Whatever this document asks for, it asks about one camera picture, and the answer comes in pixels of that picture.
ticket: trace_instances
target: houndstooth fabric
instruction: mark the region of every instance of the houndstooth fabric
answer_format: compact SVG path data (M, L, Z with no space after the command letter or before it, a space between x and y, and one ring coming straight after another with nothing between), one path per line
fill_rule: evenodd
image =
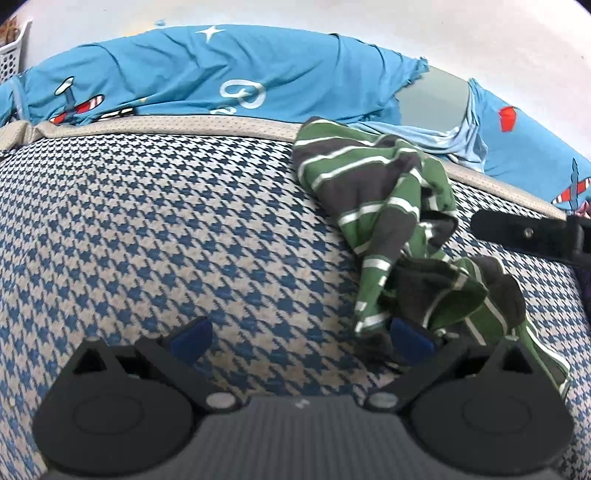
M35 478L30 423L85 336L112 345L197 315L216 343L198 369L239 395L354 394L392 380L353 355L353 256L302 191L291 147L175 135L41 140L0 163L0 477ZM591 340L571 269L476 242L483 207L534 215L453 183L452 255L502 259L534 322L571 361L576 438L590 463Z

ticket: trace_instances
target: circular cover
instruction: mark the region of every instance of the circular cover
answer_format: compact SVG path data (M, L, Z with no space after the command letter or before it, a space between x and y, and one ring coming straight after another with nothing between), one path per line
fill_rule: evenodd
M188 441L189 402L158 382L106 372L51 391L33 422L41 454L60 470L114 476L158 465Z
M410 417L432 455L479 475L549 466L568 447L573 428L558 393L513 372L438 385L419 397Z

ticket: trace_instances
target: beige fabric trim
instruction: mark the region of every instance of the beige fabric trim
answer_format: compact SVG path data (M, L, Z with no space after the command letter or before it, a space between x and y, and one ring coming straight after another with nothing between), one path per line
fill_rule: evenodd
M57 127L50 122L42 122L34 127L29 122L17 121L0 128L0 150L28 145L40 138L84 137L114 133L232 135L293 142L299 129L300 124L226 115L129 116L82 127L70 125ZM452 180L491 193L549 218L560 220L566 218L562 210L514 186L451 162L445 162L444 166Z

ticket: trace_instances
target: white laundry basket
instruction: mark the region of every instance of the white laundry basket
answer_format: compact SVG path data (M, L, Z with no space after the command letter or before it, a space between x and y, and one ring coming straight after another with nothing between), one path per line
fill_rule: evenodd
M21 33L14 42L0 47L0 83L6 82L20 71L22 43L30 25L29 20L21 27Z

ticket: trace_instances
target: pink cloth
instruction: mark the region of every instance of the pink cloth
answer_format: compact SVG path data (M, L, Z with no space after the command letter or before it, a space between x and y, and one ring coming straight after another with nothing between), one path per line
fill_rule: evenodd
M585 200L574 213L576 216L591 219L591 203Z

